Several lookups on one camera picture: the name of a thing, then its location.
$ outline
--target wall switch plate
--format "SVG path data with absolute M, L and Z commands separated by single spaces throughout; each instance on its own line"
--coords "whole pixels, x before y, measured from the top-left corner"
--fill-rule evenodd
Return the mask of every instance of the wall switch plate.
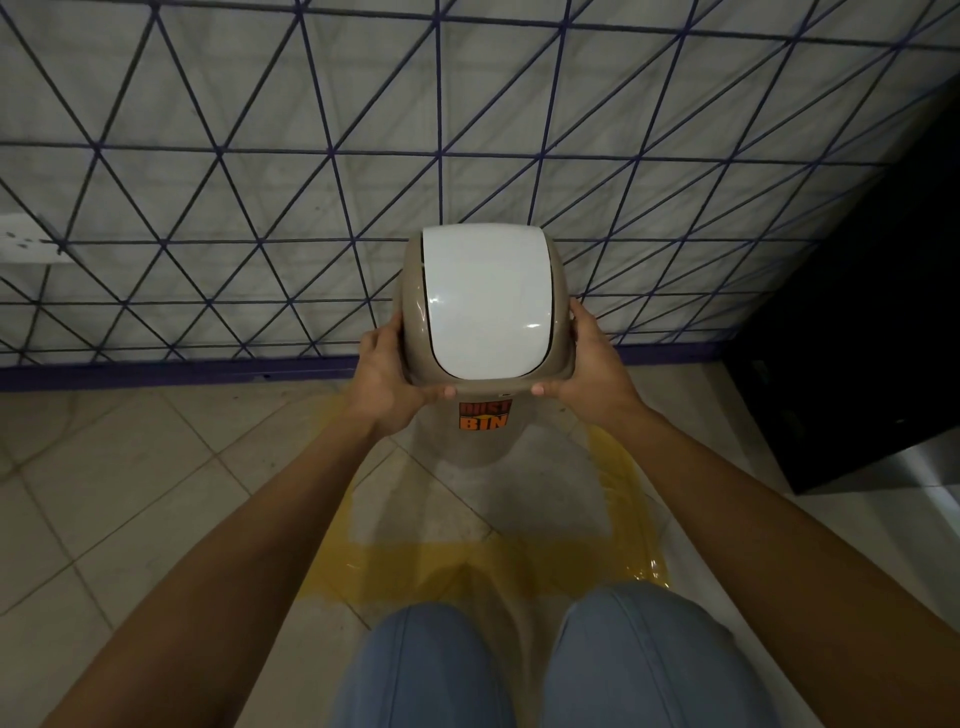
M 34 219 L 24 213 L 0 215 L 0 263 L 72 263 Z

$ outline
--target trash can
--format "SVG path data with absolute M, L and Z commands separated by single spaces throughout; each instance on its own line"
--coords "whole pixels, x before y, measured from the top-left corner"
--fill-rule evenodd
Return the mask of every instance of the trash can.
M 534 418 L 530 387 L 573 373 L 564 265 L 540 228 L 425 228 L 407 244 L 395 306 L 411 381 L 457 387 L 418 417 L 444 459 L 502 456 Z

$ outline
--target blue jeans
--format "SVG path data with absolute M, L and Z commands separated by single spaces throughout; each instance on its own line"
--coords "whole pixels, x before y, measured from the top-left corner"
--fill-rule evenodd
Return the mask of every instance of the blue jeans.
M 777 726 L 731 634 L 647 582 L 591 592 L 564 618 L 543 683 L 544 728 Z M 439 603 L 369 635 L 334 704 L 334 728 L 512 728 L 510 696 L 467 618 Z

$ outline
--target forearm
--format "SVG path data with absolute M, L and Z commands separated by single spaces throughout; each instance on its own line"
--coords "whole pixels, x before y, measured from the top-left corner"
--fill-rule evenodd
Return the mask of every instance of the forearm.
M 183 557 L 46 725 L 232 724 L 372 442 L 329 426 Z
M 807 513 L 663 417 L 612 435 L 824 723 L 947 724 L 960 638 Z

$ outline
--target bin label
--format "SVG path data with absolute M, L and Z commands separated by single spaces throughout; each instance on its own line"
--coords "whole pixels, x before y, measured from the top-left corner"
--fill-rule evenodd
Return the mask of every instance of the bin label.
M 507 424 L 513 400 L 460 402 L 460 429 L 499 429 Z

